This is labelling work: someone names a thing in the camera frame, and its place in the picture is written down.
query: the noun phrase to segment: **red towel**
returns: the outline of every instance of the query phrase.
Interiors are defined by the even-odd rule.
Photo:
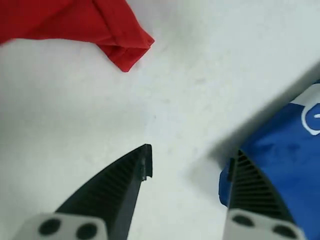
[[[154,42],[125,0],[0,0],[0,44],[13,38],[95,43],[124,72]]]

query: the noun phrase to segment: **white table surface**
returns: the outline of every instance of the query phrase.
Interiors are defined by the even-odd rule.
[[[144,143],[128,239],[221,239],[219,163],[320,76],[320,1],[129,4],[155,38],[129,73],[90,43],[0,47],[0,239]]]

